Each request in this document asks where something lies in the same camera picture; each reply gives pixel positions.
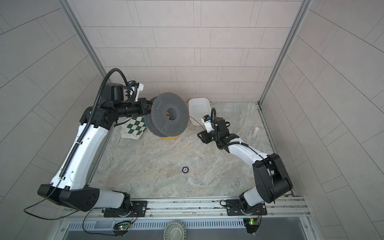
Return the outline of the grey cable spool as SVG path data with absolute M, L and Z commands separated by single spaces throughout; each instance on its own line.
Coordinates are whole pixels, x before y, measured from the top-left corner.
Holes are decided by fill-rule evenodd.
M 189 123 L 189 110 L 181 97 L 163 93 L 151 99 L 151 111 L 144 116 L 147 129 L 154 135 L 166 138 L 182 134 Z

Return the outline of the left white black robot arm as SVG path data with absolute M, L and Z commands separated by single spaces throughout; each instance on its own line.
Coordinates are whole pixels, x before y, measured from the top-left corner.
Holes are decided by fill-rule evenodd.
M 107 135 L 118 126 L 118 120 L 150 114 L 152 102 L 139 98 L 143 87 L 136 81 L 128 81 L 120 69 L 109 70 L 93 105 L 81 117 L 77 137 L 63 165 L 51 183 L 39 187 L 38 195 L 43 201 L 82 212 L 102 209 L 106 217 L 135 214 L 128 193 L 102 191 L 89 187 L 88 181 L 97 167 Z

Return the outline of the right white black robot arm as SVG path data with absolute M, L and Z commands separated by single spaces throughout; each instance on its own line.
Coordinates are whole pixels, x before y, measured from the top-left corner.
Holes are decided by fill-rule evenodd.
M 250 215 L 255 211 L 260 214 L 258 205 L 272 203 L 292 190 L 293 183 L 279 155 L 262 153 L 238 135 L 231 134 L 228 130 L 230 123 L 217 117 L 215 108 L 210 115 L 202 117 L 202 123 L 206 129 L 198 133 L 198 137 L 204 144 L 215 142 L 219 150 L 240 158 L 253 169 L 255 186 L 239 196 L 244 214 Z

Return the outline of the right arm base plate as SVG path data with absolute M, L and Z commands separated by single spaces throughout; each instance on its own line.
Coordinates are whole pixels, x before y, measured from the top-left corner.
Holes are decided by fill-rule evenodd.
M 225 200 L 228 216 L 266 216 L 268 214 L 265 203 L 251 207 L 247 212 L 241 207 L 239 199 Z

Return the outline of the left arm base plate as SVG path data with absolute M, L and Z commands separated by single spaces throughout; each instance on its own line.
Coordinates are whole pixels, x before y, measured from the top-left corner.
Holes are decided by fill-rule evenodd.
M 105 208 L 102 210 L 105 218 L 144 217 L 147 210 L 147 201 L 123 201 L 119 208 Z

